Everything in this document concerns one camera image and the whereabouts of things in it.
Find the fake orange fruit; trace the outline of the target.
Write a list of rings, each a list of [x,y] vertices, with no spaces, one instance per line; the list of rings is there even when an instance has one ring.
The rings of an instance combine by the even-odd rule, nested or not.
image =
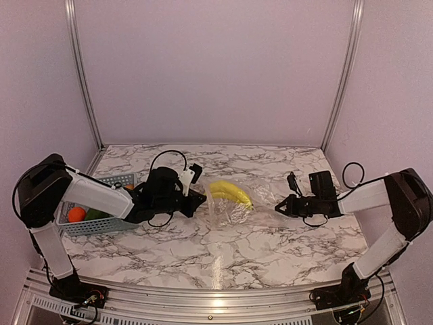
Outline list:
[[[68,222],[69,223],[78,223],[85,220],[87,216],[86,210],[82,207],[74,207],[68,212]]]

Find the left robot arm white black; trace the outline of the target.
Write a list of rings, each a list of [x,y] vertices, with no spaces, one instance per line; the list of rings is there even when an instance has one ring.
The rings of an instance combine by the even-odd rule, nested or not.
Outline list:
[[[201,174],[202,167],[197,164],[184,167],[181,173],[151,167],[146,181],[130,190],[85,175],[67,165],[61,155],[51,154],[19,178],[12,192],[12,208],[53,274],[51,287],[71,301],[80,301],[85,285],[53,224],[60,204],[73,202],[132,224],[176,212],[191,218],[206,201],[205,195],[191,188]]]

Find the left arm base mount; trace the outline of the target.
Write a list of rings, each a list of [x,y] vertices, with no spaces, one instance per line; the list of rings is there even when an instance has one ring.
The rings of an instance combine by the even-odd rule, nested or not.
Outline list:
[[[48,276],[47,279],[51,286],[49,294],[52,297],[75,303],[79,307],[95,305],[96,308],[103,308],[106,303],[108,288],[82,282],[75,268],[72,274],[65,278]]]

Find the clear zip top bag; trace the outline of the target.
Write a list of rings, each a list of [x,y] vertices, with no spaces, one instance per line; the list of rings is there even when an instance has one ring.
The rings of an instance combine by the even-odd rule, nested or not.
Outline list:
[[[206,182],[226,180],[243,189],[252,199],[254,208],[248,210],[228,200],[217,200],[215,208],[208,205],[204,184]],[[272,192],[269,183],[251,179],[217,179],[207,177],[200,182],[201,190],[206,195],[206,209],[202,220],[212,228],[225,228],[229,226],[260,226],[280,228],[285,225],[283,217],[278,214],[274,207],[277,204],[277,196]]]

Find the yellow fake banana bunch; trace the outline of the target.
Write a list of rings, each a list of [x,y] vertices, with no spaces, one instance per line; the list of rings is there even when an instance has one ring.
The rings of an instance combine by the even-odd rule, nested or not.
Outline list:
[[[229,181],[206,182],[204,189],[208,197],[208,205],[211,209],[215,208],[217,200],[228,200],[248,210],[254,208],[251,197],[243,189]]]

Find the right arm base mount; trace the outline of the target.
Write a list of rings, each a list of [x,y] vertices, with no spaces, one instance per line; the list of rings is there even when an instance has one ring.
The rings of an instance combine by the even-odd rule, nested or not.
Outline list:
[[[367,280],[360,279],[351,267],[342,272],[339,284],[315,288],[309,295],[310,301],[315,304],[317,310],[341,307],[370,298]]]

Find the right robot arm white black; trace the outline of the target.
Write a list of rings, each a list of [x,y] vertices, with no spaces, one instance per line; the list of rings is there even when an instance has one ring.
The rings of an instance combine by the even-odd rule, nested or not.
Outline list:
[[[329,171],[309,175],[311,195],[301,194],[293,173],[288,175],[292,194],[275,206],[282,215],[307,220],[326,219],[366,211],[389,212],[389,225],[370,247],[342,272],[335,297],[350,303],[361,293],[361,285],[391,264],[432,222],[432,193],[414,169],[403,169],[359,183],[338,194]]]

